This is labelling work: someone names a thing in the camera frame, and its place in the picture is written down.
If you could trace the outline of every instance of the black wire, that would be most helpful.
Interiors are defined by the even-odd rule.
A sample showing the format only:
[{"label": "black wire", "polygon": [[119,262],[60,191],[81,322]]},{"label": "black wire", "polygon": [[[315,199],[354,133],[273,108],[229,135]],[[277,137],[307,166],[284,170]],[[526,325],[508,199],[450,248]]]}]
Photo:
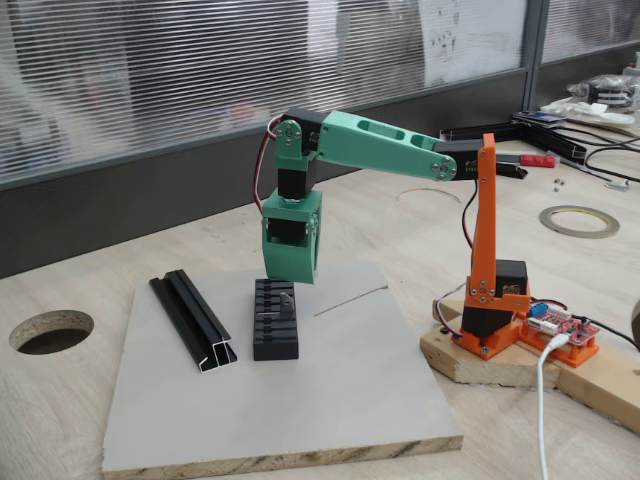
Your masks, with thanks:
[{"label": "black wire", "polygon": [[584,125],[590,128],[597,128],[599,130],[604,130],[606,132],[617,133],[618,135],[624,135],[625,137],[635,138],[636,140],[640,140],[639,136],[633,135],[631,132],[628,132],[627,130],[623,130],[622,128],[610,127],[608,125],[599,125],[595,123],[585,122],[583,120],[574,120],[572,118],[567,118],[566,121],[569,123],[574,123],[576,125]]},{"label": "black wire", "polygon": [[616,330],[615,328],[611,328],[608,325],[605,325],[602,322],[598,322],[597,320],[594,320],[592,318],[587,318],[587,317],[583,317],[580,315],[573,315],[573,318],[577,318],[578,320],[581,321],[589,321],[591,323],[593,323],[594,325],[599,326],[600,328],[604,328],[606,331],[613,333],[614,335],[618,335],[620,338],[624,338],[627,342],[629,342],[631,345],[633,345],[634,347],[636,347],[638,349],[638,351],[640,352],[640,345],[638,345],[633,338],[629,337],[628,335],[625,335],[622,332],[619,332],[618,330]]},{"label": "black wire", "polygon": [[605,152],[608,150],[622,150],[622,151],[626,151],[626,152],[634,152],[634,153],[640,153],[640,151],[638,150],[629,150],[628,148],[624,148],[624,147],[603,147],[603,148],[597,148],[595,150],[593,150],[592,152],[589,153],[589,155],[586,156],[586,158],[584,159],[584,166],[595,171],[595,172],[600,172],[600,173],[606,173],[607,175],[613,175],[614,177],[619,177],[619,178],[624,178],[625,180],[630,180],[632,182],[638,182],[640,183],[640,178],[636,178],[636,177],[630,177],[629,175],[625,175],[623,173],[617,173],[617,172],[612,172],[611,170],[605,170],[604,168],[598,168],[598,167],[593,167],[591,165],[589,165],[589,160],[591,160],[591,158],[599,152]]},{"label": "black wire", "polygon": [[[637,142],[640,141],[640,138],[632,138],[631,140],[625,140],[623,142],[618,142],[616,140],[613,140],[612,138],[607,138],[607,137],[603,137],[602,135],[598,135],[597,133],[593,133],[593,132],[587,132],[585,130],[580,130],[578,128],[569,128],[569,127],[553,127],[551,130],[553,130],[557,135],[567,139],[567,140],[572,140],[574,142],[580,142],[580,143],[584,143],[586,145],[591,145],[594,147],[617,147],[617,146],[629,146],[630,144],[632,144],[633,142]],[[576,132],[576,133],[581,133],[583,135],[590,135],[592,137],[598,138],[604,142],[607,143],[595,143],[595,142],[590,142],[588,140],[584,140],[582,138],[575,138],[575,137],[571,137],[569,135],[565,135],[563,133],[558,133],[557,130],[566,130],[568,132]]]},{"label": "black wire", "polygon": [[[542,302],[542,303],[555,303],[556,305],[561,306],[562,308],[564,308],[565,310],[567,310],[567,306],[562,303],[562,302],[558,302],[557,300],[550,300],[547,298],[535,298],[535,297],[531,297],[531,300],[533,300],[534,302]],[[607,330],[608,332],[613,333],[614,335],[618,335],[621,338],[624,338],[627,342],[631,343],[634,347],[636,347],[638,349],[638,351],[640,352],[640,345],[638,345],[633,338],[625,335],[622,332],[619,332],[618,330],[616,330],[615,328],[611,328],[608,325],[605,325],[602,322],[598,322],[597,320],[594,320],[593,318],[588,318],[588,317],[584,317],[582,315],[571,315],[573,318],[580,320],[582,322],[586,322],[587,320],[590,321],[591,323],[593,323],[594,325],[599,326],[600,328],[603,328],[605,330]]]},{"label": "black wire", "polygon": [[469,201],[467,202],[467,205],[464,207],[464,210],[462,211],[462,231],[464,232],[464,238],[467,240],[467,243],[469,244],[469,248],[473,248],[473,243],[471,242],[471,237],[469,237],[469,232],[467,231],[467,221],[466,221],[467,209],[469,208],[469,205],[471,205],[471,202],[473,202],[473,200],[476,198],[476,195],[478,194],[478,180],[474,180],[473,183],[475,184],[475,190],[473,191],[473,195],[471,195],[471,198],[469,199]]}]

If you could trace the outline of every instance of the wooden board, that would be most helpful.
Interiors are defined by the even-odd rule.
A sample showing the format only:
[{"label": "wooden board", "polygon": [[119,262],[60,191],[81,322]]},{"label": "wooden board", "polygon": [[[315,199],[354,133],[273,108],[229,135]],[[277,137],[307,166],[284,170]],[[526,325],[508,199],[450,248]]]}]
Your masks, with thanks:
[{"label": "wooden board", "polygon": [[300,359],[253,361],[254,281],[194,283],[238,361],[196,368],[148,285],[135,296],[104,440],[104,477],[177,479],[460,449],[462,435],[373,263],[296,284]]},{"label": "wooden board", "polygon": [[[441,305],[452,326],[461,323],[462,302]],[[458,383],[535,387],[539,351],[517,342],[486,361],[433,330],[420,340],[420,348],[433,368]],[[640,433],[640,361],[613,348],[600,351],[578,368],[550,359],[544,367],[547,388],[557,388],[579,402]]]}]

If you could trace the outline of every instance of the table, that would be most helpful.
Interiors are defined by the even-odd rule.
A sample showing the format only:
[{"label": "table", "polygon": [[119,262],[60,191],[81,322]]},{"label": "table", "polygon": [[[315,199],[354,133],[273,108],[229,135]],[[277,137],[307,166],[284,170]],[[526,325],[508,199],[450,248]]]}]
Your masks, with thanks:
[{"label": "table", "polygon": [[[632,163],[613,153],[594,164],[617,165],[640,176],[637,159]],[[537,297],[562,300],[576,312],[630,332],[631,312],[640,298],[640,187],[616,192],[603,180],[564,165],[529,171],[524,181],[498,179],[498,256],[527,262]],[[556,178],[565,180],[557,193]],[[421,334],[437,328],[431,301],[468,274],[470,252],[460,216],[472,183],[360,171],[317,188],[324,192],[320,261],[378,261],[417,345]],[[620,232],[587,240],[543,227],[538,214],[561,204],[603,210],[620,221]],[[473,205],[470,229],[475,212]],[[570,227],[591,222],[563,215]],[[102,439],[134,289],[178,268],[192,276],[259,268],[259,220],[257,208],[247,205],[0,280],[0,478],[100,478]],[[18,324],[57,309],[88,313],[94,331],[75,347],[44,356],[24,355],[9,345],[7,338]],[[617,337],[601,337],[603,344],[638,355]],[[436,376],[465,434],[461,452],[251,478],[539,478],[534,391],[457,385]],[[639,436],[557,392],[546,394],[545,405],[553,478],[637,476]]]}]

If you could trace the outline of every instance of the blue component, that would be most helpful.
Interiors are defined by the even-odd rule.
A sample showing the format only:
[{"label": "blue component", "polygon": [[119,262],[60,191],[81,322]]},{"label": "blue component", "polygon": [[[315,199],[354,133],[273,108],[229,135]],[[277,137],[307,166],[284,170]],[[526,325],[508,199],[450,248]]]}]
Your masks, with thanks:
[{"label": "blue component", "polygon": [[540,318],[547,313],[548,309],[549,305],[547,305],[546,303],[537,303],[531,306],[527,317]]}]

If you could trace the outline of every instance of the wire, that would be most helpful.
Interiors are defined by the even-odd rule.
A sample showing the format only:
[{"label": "wire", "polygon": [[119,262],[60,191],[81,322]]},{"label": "wire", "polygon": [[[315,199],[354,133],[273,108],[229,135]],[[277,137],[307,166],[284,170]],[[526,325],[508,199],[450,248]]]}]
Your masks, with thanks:
[{"label": "wire", "polygon": [[[632,181],[632,182],[640,183],[640,179],[639,178],[631,177],[629,175],[624,175],[622,173],[616,173],[616,172],[612,172],[611,170],[605,170],[603,168],[593,167],[593,166],[589,165],[589,160],[595,154],[600,153],[600,152],[605,152],[605,151],[610,151],[610,150],[622,150],[622,151],[627,151],[627,152],[633,152],[633,153],[640,154],[640,145],[635,145],[635,144],[632,145],[633,142],[640,141],[640,137],[632,135],[629,132],[626,132],[626,131],[624,131],[622,129],[619,129],[619,128],[596,126],[596,125],[591,125],[589,123],[580,122],[580,121],[572,121],[572,123],[577,123],[579,125],[587,125],[589,127],[597,127],[597,128],[602,129],[602,130],[606,130],[606,131],[610,131],[610,132],[617,133],[617,134],[620,134],[620,135],[624,135],[626,137],[630,137],[631,140],[618,142],[618,141],[613,140],[611,138],[603,137],[602,135],[598,135],[598,134],[593,133],[593,132],[580,130],[580,129],[577,129],[577,128],[569,128],[569,127],[562,127],[562,126],[551,128],[551,130],[553,130],[556,133],[556,135],[558,135],[561,138],[564,138],[566,140],[571,140],[571,141],[574,141],[574,142],[580,142],[580,143],[583,143],[585,145],[591,145],[593,147],[602,147],[602,148],[597,148],[597,149],[589,152],[589,154],[584,159],[584,166],[585,167],[593,170],[594,172],[600,172],[600,173],[604,173],[604,174],[607,174],[607,175],[612,175],[614,177],[624,178],[625,180],[629,180],[629,181]],[[569,131],[569,132],[577,132],[577,133],[581,133],[581,134],[584,134],[584,135],[590,135],[590,136],[592,136],[594,138],[598,138],[598,139],[603,140],[604,142],[607,142],[607,143],[596,143],[596,142],[590,142],[589,140],[584,140],[584,139],[581,139],[581,138],[571,137],[569,135],[564,135],[562,133],[559,133],[558,130],[566,130],[566,131]]]},{"label": "wire", "polygon": [[258,157],[256,158],[256,169],[253,174],[253,201],[258,206],[258,210],[260,210],[260,215],[262,215],[262,204],[260,203],[260,197],[258,196],[258,180],[260,177],[260,167],[262,166],[262,157],[264,157],[264,151],[267,148],[267,144],[269,143],[269,133],[265,133],[262,138],[262,143],[260,144],[260,150],[258,151]]},{"label": "wire", "polygon": [[[598,135],[597,133],[593,133],[593,132],[588,132],[586,130],[580,130],[578,128],[569,128],[569,127],[553,127],[551,130],[553,130],[554,132],[556,132],[558,135],[560,135],[561,137],[567,138],[569,140],[573,140],[574,142],[581,142],[581,143],[586,143],[587,145],[592,145],[592,146],[596,146],[596,147],[607,147],[607,146],[623,146],[623,145],[629,145],[632,144],[634,142],[640,141],[640,138],[632,138],[631,140],[625,140],[624,142],[618,142],[616,140],[613,140],[611,138],[608,137],[603,137],[602,135]],[[558,133],[557,130],[565,130],[568,132],[576,132],[576,133],[581,133],[583,135],[589,135],[595,138],[598,138],[600,140],[603,140],[607,143],[593,143],[593,142],[589,142],[588,140],[583,140],[581,138],[575,138],[575,137],[570,137],[568,135],[564,135],[562,133]]]},{"label": "wire", "polygon": [[585,122],[584,120],[575,120],[573,118],[565,119],[569,123],[574,123],[576,125],[584,125],[585,127],[597,128],[599,130],[605,130],[607,132],[617,133],[618,135],[624,135],[625,137],[635,138],[636,140],[640,140],[640,137],[637,135],[633,135],[631,132],[624,130],[618,127],[610,127],[608,125],[601,125],[598,123]]},{"label": "wire", "polygon": [[281,119],[282,115],[278,115],[269,120],[269,123],[267,124],[267,133],[269,134],[271,140],[275,140],[277,138],[276,134],[273,133],[273,129],[278,125],[278,123],[280,123]]},{"label": "wire", "polygon": [[458,292],[462,287],[464,287],[467,284],[467,282],[461,283],[458,287],[456,287],[455,290],[451,290],[449,293],[445,293],[443,296],[441,296],[438,301],[436,302],[436,313],[438,314],[438,319],[440,320],[440,323],[442,323],[442,325],[444,326],[444,328],[446,328],[447,330],[449,330],[451,332],[451,334],[454,337],[461,337],[462,333],[460,333],[458,330],[455,330],[453,328],[451,328],[451,326],[447,323],[447,321],[444,319],[444,315],[442,315],[442,310],[440,310],[440,302],[442,302],[442,300],[444,300],[445,298],[447,298],[449,295],[453,295],[454,293]]},{"label": "wire", "polygon": [[549,473],[547,472],[547,459],[544,453],[544,377],[542,367],[549,354],[556,348],[562,347],[569,341],[569,338],[569,335],[566,333],[561,333],[553,337],[549,343],[547,343],[538,360],[538,454],[543,480],[549,480]]},{"label": "wire", "polygon": [[474,180],[473,183],[475,184],[475,190],[473,191],[473,195],[471,195],[471,198],[469,199],[469,201],[467,202],[467,205],[464,207],[464,210],[462,211],[462,231],[464,232],[464,238],[467,239],[467,243],[469,244],[470,248],[473,248],[473,242],[471,241],[471,237],[469,236],[469,232],[467,231],[467,209],[469,208],[469,205],[471,205],[471,202],[473,202],[473,200],[476,198],[476,195],[478,195],[478,180]]},{"label": "wire", "polygon": [[267,133],[264,134],[262,138],[262,143],[260,144],[260,150],[258,150],[258,157],[256,158],[256,168],[253,174],[253,201],[258,206],[258,210],[260,210],[260,214],[262,215],[262,204],[260,203],[260,196],[258,195],[258,183],[260,181],[260,169],[262,167],[262,159],[264,157],[264,152],[267,149],[267,145],[269,144],[269,139],[275,140],[277,138],[276,134],[273,133],[273,129],[278,126],[280,120],[282,119],[281,115],[277,117],[273,117],[269,120],[267,124]]},{"label": "wire", "polygon": [[[538,303],[552,303],[554,305],[557,305],[557,306],[563,308],[564,310],[568,310],[567,306],[564,303],[558,302],[557,300],[549,300],[547,298],[538,299],[538,298],[534,298],[534,297],[531,297],[531,300],[532,300],[532,302],[531,302],[532,305],[536,305]],[[603,328],[603,329],[607,330],[608,332],[613,333],[614,335],[618,335],[620,338],[624,338],[627,342],[629,342],[631,345],[636,347],[636,349],[640,352],[640,345],[638,345],[638,343],[633,338],[629,337],[628,335],[625,335],[624,333],[616,330],[615,328],[612,328],[612,327],[610,327],[610,326],[608,326],[608,325],[606,325],[606,324],[604,324],[602,322],[599,322],[599,321],[594,320],[594,319],[589,318],[589,317],[585,317],[583,315],[574,315],[574,314],[572,314],[571,316],[573,318],[577,319],[577,320],[582,321],[582,322],[589,321],[589,322],[593,323],[594,325],[597,325],[600,328]]]},{"label": "wire", "polygon": [[611,170],[605,170],[604,168],[598,168],[598,167],[593,167],[593,166],[589,165],[589,160],[591,160],[591,158],[596,153],[605,152],[605,151],[608,151],[608,150],[622,150],[622,151],[627,151],[627,152],[640,153],[640,150],[630,150],[629,148],[625,148],[625,147],[603,147],[603,148],[597,148],[596,150],[591,151],[589,153],[589,155],[586,156],[586,158],[584,159],[584,166],[587,167],[587,168],[590,168],[591,170],[593,170],[595,172],[606,173],[607,175],[613,175],[614,177],[624,178],[625,180],[630,180],[632,182],[640,183],[640,178],[630,177],[629,175],[624,175],[622,173],[612,172]]},{"label": "wire", "polygon": [[638,345],[635,342],[635,340],[633,340],[633,338],[629,337],[628,335],[625,335],[624,333],[616,330],[615,328],[611,328],[610,326],[605,325],[602,322],[598,322],[597,320],[593,320],[592,318],[583,317],[581,315],[572,315],[572,316],[573,316],[573,318],[577,318],[578,320],[581,320],[583,322],[589,321],[589,322],[593,323],[594,325],[597,325],[600,328],[604,328],[606,331],[613,333],[614,335],[618,335],[620,338],[624,338],[627,342],[629,342],[631,345],[636,347],[636,349],[640,352],[640,345]]}]

